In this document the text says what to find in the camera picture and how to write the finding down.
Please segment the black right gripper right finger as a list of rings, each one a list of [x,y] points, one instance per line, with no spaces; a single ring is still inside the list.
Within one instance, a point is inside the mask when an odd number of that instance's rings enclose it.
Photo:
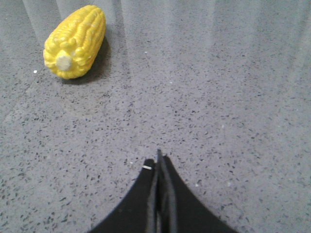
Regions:
[[[158,194],[163,233],[235,233],[190,191],[167,155],[157,150]]]

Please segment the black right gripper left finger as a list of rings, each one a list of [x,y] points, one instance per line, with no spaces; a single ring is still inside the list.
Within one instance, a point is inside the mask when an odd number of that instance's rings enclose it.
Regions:
[[[147,225],[147,200],[156,164],[146,159],[129,192],[91,233],[143,233]]]

